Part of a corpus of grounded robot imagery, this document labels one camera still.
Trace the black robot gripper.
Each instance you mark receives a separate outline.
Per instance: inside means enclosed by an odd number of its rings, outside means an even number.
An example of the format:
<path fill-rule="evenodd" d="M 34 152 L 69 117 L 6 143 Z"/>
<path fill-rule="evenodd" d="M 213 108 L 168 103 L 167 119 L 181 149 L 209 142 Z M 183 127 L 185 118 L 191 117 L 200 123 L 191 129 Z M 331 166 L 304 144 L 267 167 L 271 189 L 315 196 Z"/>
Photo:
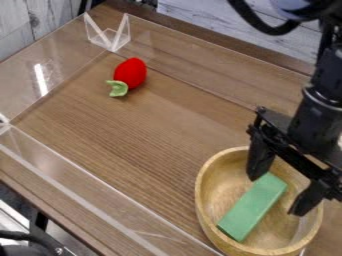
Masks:
<path fill-rule="evenodd" d="M 292 117 L 259 106 L 247 130 L 248 179 L 261 177 L 279 157 L 310 180 L 288 209 L 295 216 L 324 199 L 342 201 L 342 90 L 306 87 L 302 93 Z"/>

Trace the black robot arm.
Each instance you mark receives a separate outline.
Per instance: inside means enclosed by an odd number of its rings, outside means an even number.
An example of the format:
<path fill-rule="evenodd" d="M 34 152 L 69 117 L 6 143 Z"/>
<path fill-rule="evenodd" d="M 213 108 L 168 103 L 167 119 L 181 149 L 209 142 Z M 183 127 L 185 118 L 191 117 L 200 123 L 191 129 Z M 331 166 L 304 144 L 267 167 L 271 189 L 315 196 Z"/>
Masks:
<path fill-rule="evenodd" d="M 322 37 L 295 114 L 256 109 L 247 130 L 247 175 L 259 178 L 281 158 L 310 180 L 288 210 L 303 216 L 322 200 L 342 201 L 342 0 L 271 0 L 271 4 L 287 21 L 276 27 L 261 25 L 261 32 L 281 35 L 316 20 Z"/>

